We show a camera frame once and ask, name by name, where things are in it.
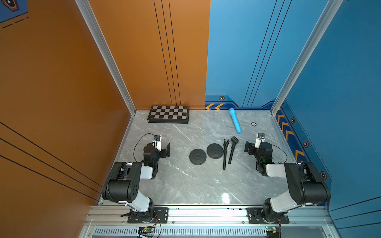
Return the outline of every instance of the black tool handle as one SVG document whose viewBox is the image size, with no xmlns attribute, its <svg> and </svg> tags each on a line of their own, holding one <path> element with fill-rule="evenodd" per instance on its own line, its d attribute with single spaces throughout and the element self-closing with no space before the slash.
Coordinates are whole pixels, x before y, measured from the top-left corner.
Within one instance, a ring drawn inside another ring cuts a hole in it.
<svg viewBox="0 0 381 238">
<path fill-rule="evenodd" d="M 222 166 L 222 169 L 225 170 L 226 169 L 226 154 L 227 154 L 227 151 L 224 151 L 224 164 Z"/>
<path fill-rule="evenodd" d="M 234 149 L 235 149 L 235 144 L 232 144 L 232 149 L 230 151 L 229 162 L 228 162 L 229 164 L 232 163 Z"/>
</svg>

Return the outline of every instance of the checkered pattern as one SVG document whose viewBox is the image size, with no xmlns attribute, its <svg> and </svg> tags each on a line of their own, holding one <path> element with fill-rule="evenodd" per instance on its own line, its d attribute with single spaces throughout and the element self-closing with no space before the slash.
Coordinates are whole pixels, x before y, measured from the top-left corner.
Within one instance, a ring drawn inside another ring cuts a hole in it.
<svg viewBox="0 0 381 238">
<path fill-rule="evenodd" d="M 149 119 L 183 119 L 188 116 L 189 107 L 183 106 L 152 106 Z"/>
</svg>

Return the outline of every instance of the chessboard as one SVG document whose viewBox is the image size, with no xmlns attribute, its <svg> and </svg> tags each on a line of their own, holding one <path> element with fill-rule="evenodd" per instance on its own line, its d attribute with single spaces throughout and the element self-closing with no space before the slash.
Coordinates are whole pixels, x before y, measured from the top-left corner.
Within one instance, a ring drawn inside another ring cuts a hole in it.
<svg viewBox="0 0 381 238">
<path fill-rule="evenodd" d="M 188 123 L 189 107 L 152 106 L 148 114 L 150 123 Z"/>
</svg>

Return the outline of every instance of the yellow chevron arrow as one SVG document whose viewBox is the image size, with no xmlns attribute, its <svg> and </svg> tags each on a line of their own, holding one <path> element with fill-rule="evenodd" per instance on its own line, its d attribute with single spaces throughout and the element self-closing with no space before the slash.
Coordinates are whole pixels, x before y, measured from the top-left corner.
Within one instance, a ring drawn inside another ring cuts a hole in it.
<svg viewBox="0 0 381 238">
<path fill-rule="evenodd" d="M 295 159 L 296 159 L 296 161 L 298 161 L 298 155 L 303 155 L 305 157 L 303 152 L 295 150 Z"/>
<path fill-rule="evenodd" d="M 280 118 L 281 118 L 281 117 L 283 117 L 283 118 L 284 118 L 285 116 L 283 116 L 283 115 L 280 115 L 280 114 L 278 115 L 278 124 L 280 123 Z"/>
<path fill-rule="evenodd" d="M 289 124 L 286 123 L 286 122 L 282 122 L 282 131 L 284 131 L 284 130 L 283 130 L 284 126 L 289 126 Z"/>
<path fill-rule="evenodd" d="M 213 106 L 213 105 L 214 105 L 214 103 L 210 104 L 210 105 L 207 106 L 205 109 L 206 109 L 206 110 L 211 110 L 209 107 L 211 107 L 211 106 Z"/>
<path fill-rule="evenodd" d="M 292 133 L 292 131 L 286 131 L 286 140 L 287 140 L 287 141 L 288 141 L 288 134 L 293 135 L 294 133 Z"/>
<path fill-rule="evenodd" d="M 221 110 L 219 107 L 222 106 L 222 105 L 224 105 L 224 103 L 221 103 L 220 105 L 218 105 L 218 106 L 216 107 L 216 110 Z"/>
</svg>

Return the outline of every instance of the blue wall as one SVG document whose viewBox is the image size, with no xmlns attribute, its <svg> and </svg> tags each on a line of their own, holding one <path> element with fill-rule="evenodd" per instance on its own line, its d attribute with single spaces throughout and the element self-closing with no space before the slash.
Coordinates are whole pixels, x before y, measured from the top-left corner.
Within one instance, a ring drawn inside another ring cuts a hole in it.
<svg viewBox="0 0 381 238">
<path fill-rule="evenodd" d="M 19 9 L 12 11 L 0 2 L 0 23 L 28 12 L 27 0 L 17 0 L 17 5 Z"/>
<path fill-rule="evenodd" d="M 344 1 L 286 99 L 332 179 L 343 237 L 379 236 L 380 13 L 380 1 Z"/>
<path fill-rule="evenodd" d="M 212 0 L 207 95 L 228 95 L 240 107 L 261 107 L 274 100 L 326 3 L 327 0 Z"/>
</svg>

